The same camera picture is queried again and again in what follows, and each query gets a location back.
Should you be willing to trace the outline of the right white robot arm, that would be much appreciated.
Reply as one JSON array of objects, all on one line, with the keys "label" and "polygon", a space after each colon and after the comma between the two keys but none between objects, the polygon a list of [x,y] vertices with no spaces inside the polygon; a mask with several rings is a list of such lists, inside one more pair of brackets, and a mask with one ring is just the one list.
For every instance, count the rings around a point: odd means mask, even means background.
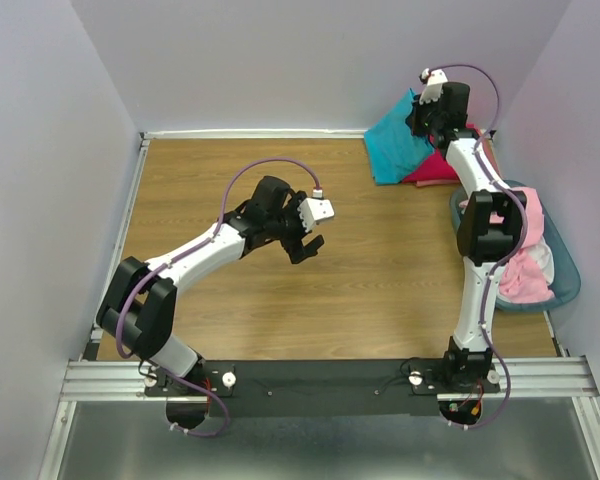
[{"label": "right white robot arm", "polygon": [[453,168],[467,195],[456,231],[464,263],[458,324],[439,360],[417,367],[438,392],[464,392],[476,385],[497,390],[493,377],[492,323],[497,289],[509,259],[526,235],[526,197],[500,178],[484,156],[477,131],[467,124],[470,88],[435,71],[413,100],[406,123],[430,141]]}]

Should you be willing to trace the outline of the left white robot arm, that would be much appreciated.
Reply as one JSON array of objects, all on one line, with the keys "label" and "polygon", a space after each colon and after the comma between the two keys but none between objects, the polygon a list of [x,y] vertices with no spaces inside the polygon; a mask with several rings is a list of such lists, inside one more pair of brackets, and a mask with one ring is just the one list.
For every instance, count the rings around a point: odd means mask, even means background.
[{"label": "left white robot arm", "polygon": [[270,243],[279,243],[293,264],[316,256],[323,237],[305,238],[334,216],[331,202],[320,191],[307,195],[265,176],[249,199],[223,211],[199,237],[147,261],[124,259],[109,283],[96,323],[125,352],[167,370],[167,382],[177,393],[192,394],[201,385],[202,357],[173,332],[178,297],[207,275]]}]

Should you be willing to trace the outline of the teal t shirt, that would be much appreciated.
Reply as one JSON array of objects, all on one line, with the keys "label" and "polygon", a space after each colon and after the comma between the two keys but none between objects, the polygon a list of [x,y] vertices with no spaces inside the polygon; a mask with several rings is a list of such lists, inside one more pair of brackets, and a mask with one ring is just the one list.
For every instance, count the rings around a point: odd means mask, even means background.
[{"label": "teal t shirt", "polygon": [[371,175],[376,185],[401,183],[433,153],[425,138],[414,136],[406,123],[415,92],[409,89],[364,135]]}]

